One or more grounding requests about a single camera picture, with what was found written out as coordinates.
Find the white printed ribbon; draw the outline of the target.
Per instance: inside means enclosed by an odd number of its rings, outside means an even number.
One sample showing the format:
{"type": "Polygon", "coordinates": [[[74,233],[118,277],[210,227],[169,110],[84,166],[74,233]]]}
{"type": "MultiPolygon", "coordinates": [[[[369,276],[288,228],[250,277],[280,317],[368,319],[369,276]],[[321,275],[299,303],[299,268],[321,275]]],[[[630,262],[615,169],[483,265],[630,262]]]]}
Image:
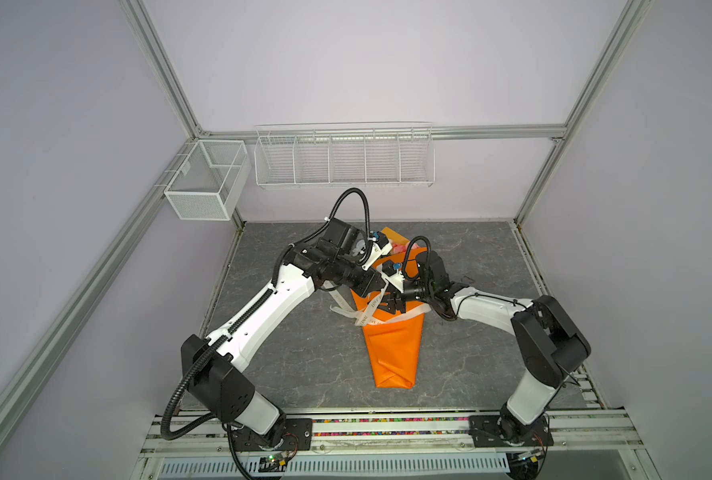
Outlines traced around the white printed ribbon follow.
{"type": "Polygon", "coordinates": [[[386,287],[383,287],[378,292],[370,293],[367,296],[366,304],[362,307],[353,308],[345,297],[338,291],[331,282],[326,282],[325,286],[329,288],[328,293],[334,300],[335,304],[330,307],[330,310],[338,315],[354,320],[354,325],[364,327],[368,325],[383,325],[404,322],[418,316],[422,316],[431,311],[431,307],[425,303],[417,302],[416,306],[410,308],[404,313],[390,314],[383,319],[378,317],[378,313],[383,313],[379,309],[383,297],[386,294],[386,287]]]}

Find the orange wrapping paper sheet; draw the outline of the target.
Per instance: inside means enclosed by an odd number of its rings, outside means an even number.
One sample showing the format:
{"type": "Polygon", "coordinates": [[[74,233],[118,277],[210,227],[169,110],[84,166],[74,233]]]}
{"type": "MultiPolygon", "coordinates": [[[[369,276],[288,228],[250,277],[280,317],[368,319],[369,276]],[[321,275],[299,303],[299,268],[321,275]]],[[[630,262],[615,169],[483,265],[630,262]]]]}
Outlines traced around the orange wrapping paper sheet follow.
{"type": "MultiPolygon", "coordinates": [[[[392,230],[389,227],[382,229],[392,245],[407,244],[409,239],[392,230]]],[[[426,248],[414,245],[412,249],[426,248]]],[[[404,252],[394,252],[387,260],[400,261],[400,255],[404,252]]],[[[381,265],[386,259],[376,262],[381,265]]],[[[367,297],[359,297],[351,290],[351,297],[356,308],[366,304],[367,297]]],[[[415,307],[417,301],[411,301],[409,306],[415,307]]],[[[378,317],[385,319],[388,312],[378,313],[378,317]]],[[[424,317],[383,325],[368,325],[362,327],[366,347],[369,353],[371,368],[375,385],[378,388],[403,388],[411,389],[416,383],[416,375],[419,362],[419,352],[422,341],[422,329],[424,317]]]]}

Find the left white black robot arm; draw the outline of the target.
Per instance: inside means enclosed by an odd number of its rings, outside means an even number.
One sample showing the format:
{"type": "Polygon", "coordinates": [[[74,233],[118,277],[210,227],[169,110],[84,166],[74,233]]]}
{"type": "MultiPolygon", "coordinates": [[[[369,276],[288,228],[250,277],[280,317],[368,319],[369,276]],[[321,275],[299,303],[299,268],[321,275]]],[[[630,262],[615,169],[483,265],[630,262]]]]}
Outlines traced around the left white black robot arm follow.
{"type": "Polygon", "coordinates": [[[385,287],[373,264],[387,244],[369,225],[357,228],[334,213],[288,244],[263,290],[205,338],[192,335],[183,343],[183,376],[162,415],[161,437],[173,441],[217,419],[226,430],[250,430],[265,448],[283,445],[285,413],[244,370],[281,321],[315,291],[346,286],[365,297],[385,287]]]}

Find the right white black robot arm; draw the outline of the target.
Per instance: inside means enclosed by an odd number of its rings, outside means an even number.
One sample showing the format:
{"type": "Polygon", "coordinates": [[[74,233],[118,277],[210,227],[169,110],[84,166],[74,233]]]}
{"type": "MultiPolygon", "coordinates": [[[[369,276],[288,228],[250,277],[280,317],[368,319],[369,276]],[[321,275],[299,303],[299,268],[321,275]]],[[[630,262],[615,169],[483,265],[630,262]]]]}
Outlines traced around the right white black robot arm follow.
{"type": "Polygon", "coordinates": [[[379,267],[390,284],[388,305],[398,309],[419,301],[444,320],[475,321],[513,335],[525,372],[490,434],[512,446],[538,439],[549,431],[547,407],[591,355],[590,343],[555,297],[507,298],[453,281],[439,254],[414,247],[424,240],[413,238],[401,262],[387,260],[379,267]]]}

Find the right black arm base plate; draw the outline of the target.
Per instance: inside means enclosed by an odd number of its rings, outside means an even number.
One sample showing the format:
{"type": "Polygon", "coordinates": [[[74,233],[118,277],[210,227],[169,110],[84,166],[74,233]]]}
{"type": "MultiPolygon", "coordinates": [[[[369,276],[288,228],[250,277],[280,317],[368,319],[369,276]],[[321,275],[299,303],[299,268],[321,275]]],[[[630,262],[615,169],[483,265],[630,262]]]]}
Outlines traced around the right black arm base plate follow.
{"type": "Polygon", "coordinates": [[[469,434],[475,447],[550,447],[554,439],[546,414],[531,424],[520,423],[510,415],[471,415],[469,434]]]}

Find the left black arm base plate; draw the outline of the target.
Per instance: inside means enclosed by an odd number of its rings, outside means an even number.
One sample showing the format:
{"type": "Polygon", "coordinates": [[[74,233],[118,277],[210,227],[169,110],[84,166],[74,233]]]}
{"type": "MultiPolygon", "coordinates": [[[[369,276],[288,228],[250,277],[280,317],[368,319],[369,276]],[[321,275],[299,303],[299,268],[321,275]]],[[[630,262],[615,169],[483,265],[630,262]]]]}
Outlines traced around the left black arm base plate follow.
{"type": "Polygon", "coordinates": [[[259,451],[308,451],[313,440],[313,419],[310,417],[287,417],[265,435],[248,427],[232,429],[231,443],[237,452],[259,451]]]}

